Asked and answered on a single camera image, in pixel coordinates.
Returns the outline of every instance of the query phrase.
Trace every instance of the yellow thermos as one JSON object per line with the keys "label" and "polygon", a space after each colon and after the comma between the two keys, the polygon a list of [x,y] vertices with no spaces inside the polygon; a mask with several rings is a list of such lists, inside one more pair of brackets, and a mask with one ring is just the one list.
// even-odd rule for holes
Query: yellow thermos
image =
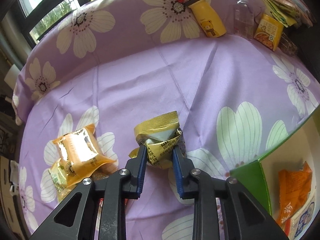
{"label": "yellow thermos", "polygon": [[205,0],[187,0],[184,4],[192,10],[208,37],[220,37],[227,32],[219,15]]}

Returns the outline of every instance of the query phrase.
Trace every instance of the orange snack package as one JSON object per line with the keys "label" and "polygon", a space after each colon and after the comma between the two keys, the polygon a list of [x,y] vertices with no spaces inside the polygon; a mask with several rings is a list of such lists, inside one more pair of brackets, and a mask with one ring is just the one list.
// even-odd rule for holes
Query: orange snack package
{"label": "orange snack package", "polygon": [[307,201],[311,191],[312,170],[307,162],[300,171],[279,171],[280,213],[278,225],[292,217]]}

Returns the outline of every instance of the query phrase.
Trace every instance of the gold foil wrapper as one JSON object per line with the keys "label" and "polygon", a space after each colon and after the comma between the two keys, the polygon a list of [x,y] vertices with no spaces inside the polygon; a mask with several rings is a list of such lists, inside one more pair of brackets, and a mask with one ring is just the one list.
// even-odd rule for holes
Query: gold foil wrapper
{"label": "gold foil wrapper", "polygon": [[64,173],[54,172],[52,180],[59,179],[62,185],[66,185],[67,188],[91,176],[99,167],[103,170],[104,164],[115,162],[102,154],[98,142],[93,136],[94,130],[94,124],[90,124],[53,141],[60,155],[59,165],[56,164],[56,166],[58,166],[59,172],[62,166]]}
{"label": "gold foil wrapper", "polygon": [[58,202],[60,203],[76,185],[67,186],[67,176],[64,167],[60,164],[60,159],[57,160],[49,169],[49,174],[53,184],[57,190]]}
{"label": "gold foil wrapper", "polygon": [[[178,113],[174,111],[144,121],[134,128],[137,143],[147,147],[148,161],[151,165],[161,169],[172,167],[171,154],[176,144],[179,144],[182,153],[185,154],[179,126]],[[135,158],[138,150],[134,149],[129,157]]]}

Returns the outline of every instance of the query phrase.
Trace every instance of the open box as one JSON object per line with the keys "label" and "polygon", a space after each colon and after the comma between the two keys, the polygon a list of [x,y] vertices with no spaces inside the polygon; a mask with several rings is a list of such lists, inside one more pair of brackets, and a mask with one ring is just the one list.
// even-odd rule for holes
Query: open box
{"label": "open box", "polygon": [[[300,213],[303,214],[303,210],[307,212],[309,208],[308,215],[312,218],[302,223],[299,230],[295,229],[293,236],[290,237],[295,240],[301,238],[320,209],[320,190],[316,187],[316,184],[320,183],[319,134],[320,108],[278,148],[266,153],[258,160],[230,171],[230,175],[246,186],[276,220],[279,215],[278,172],[282,169],[297,171],[307,161],[313,171],[311,193]],[[301,216],[298,212],[294,215],[297,219]]]}

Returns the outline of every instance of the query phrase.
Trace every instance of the wrinkled fabric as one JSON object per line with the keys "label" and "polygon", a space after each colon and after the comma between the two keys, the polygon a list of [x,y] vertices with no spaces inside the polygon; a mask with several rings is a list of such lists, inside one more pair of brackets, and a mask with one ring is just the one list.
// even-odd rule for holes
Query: wrinkled fabric
{"label": "wrinkled fabric", "polygon": [[[232,35],[237,0],[207,1],[228,30],[220,38],[198,31],[175,0],[95,0],[33,49],[15,89],[26,123],[20,196],[31,232],[57,205],[48,168],[58,158],[52,140],[63,134],[94,123],[114,172],[137,147],[137,124],[177,111],[188,157],[225,179],[312,114],[320,86],[300,60]],[[257,19],[263,2],[250,1]],[[191,240],[192,214],[172,170],[147,166],[141,198],[127,204],[127,239]],[[221,212],[219,219],[223,230]]]}

